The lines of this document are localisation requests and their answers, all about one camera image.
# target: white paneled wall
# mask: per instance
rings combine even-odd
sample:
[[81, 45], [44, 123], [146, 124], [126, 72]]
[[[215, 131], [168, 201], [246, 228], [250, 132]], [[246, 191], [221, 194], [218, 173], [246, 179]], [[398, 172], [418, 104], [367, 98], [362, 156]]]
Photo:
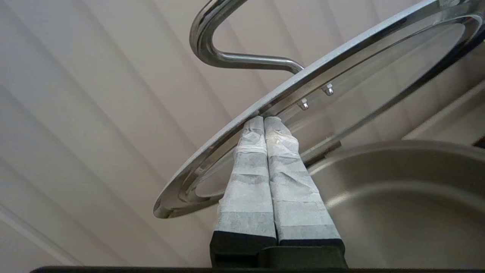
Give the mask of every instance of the white paneled wall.
[[[0, 0], [0, 272], [210, 265], [215, 207], [159, 220], [154, 201], [198, 147], [291, 74], [199, 61], [188, 37], [205, 2]], [[214, 43], [307, 66], [414, 3], [250, 0]], [[344, 147], [404, 136], [479, 82], [483, 63], [467, 57]], [[380, 73], [387, 93], [405, 84], [406, 71]], [[379, 92], [332, 101], [321, 131], [380, 105]]]

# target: ceiling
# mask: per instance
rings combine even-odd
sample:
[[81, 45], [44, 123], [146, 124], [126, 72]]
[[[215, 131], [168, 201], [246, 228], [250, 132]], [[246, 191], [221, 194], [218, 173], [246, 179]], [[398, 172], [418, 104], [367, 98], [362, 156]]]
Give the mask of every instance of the ceiling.
[[[214, 43], [307, 66], [414, 3], [250, 0]], [[198, 147], [291, 74], [199, 61], [188, 37], [204, 4], [0, 0], [0, 272], [210, 266], [216, 207], [160, 220], [153, 204]], [[461, 61], [343, 146], [404, 136], [482, 79], [484, 63]], [[322, 128], [378, 103], [342, 96]]]

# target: glass pot lid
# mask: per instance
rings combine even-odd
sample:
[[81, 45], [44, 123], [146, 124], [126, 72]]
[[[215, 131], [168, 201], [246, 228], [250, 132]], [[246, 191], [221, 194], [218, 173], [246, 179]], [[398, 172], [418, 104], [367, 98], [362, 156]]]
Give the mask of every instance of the glass pot lid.
[[[297, 73], [256, 102], [193, 154], [158, 197], [154, 215], [171, 218], [213, 205], [222, 198], [233, 166], [233, 149], [244, 123], [256, 115], [279, 116], [300, 142], [307, 166], [328, 148], [390, 109], [481, 43], [485, 3], [419, 3], [362, 33]], [[394, 70], [397, 78], [388, 73]], [[321, 87], [332, 88], [327, 96]], [[359, 92], [378, 92], [379, 102], [337, 132], [319, 123]], [[299, 102], [310, 107], [302, 111]]]

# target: metal handle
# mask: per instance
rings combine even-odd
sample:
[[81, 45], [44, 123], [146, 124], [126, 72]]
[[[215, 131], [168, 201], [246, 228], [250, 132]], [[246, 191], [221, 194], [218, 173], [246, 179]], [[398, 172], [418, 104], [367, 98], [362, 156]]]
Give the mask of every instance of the metal handle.
[[220, 68], [286, 70], [296, 74], [304, 69], [283, 57], [228, 53], [217, 50], [212, 37], [217, 27], [247, 0], [211, 0], [197, 14], [190, 29], [190, 46], [204, 63]]

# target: stainless steel pot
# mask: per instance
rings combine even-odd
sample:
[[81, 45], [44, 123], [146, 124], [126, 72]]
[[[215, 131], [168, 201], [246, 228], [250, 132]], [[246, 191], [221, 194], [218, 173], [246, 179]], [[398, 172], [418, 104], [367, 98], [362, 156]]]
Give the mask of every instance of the stainless steel pot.
[[485, 151], [431, 141], [312, 165], [351, 268], [484, 268]]

